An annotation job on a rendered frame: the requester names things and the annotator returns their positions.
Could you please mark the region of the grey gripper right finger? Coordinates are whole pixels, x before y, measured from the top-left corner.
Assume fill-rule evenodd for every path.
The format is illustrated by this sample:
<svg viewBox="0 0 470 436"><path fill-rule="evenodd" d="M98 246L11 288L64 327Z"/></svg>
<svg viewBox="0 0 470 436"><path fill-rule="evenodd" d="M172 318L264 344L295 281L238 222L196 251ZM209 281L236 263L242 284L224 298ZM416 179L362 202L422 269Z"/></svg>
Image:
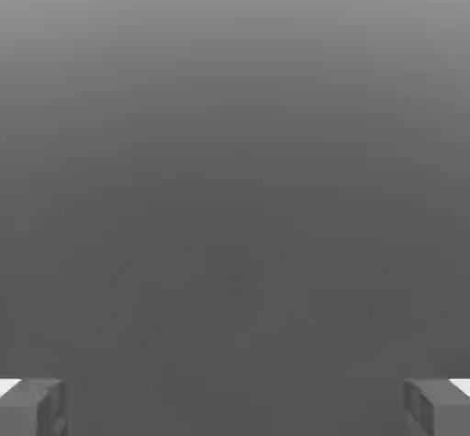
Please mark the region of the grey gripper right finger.
<svg viewBox="0 0 470 436"><path fill-rule="evenodd" d="M408 436L470 436L470 378L406 379Z"/></svg>

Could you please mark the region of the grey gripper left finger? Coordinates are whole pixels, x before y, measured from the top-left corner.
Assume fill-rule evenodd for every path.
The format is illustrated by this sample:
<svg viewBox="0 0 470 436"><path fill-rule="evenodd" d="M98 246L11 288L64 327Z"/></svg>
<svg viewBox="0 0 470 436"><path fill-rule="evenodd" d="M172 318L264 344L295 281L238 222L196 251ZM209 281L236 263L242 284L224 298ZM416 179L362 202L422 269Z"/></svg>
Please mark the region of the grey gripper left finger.
<svg viewBox="0 0 470 436"><path fill-rule="evenodd" d="M0 436L69 436L66 382L0 377Z"/></svg>

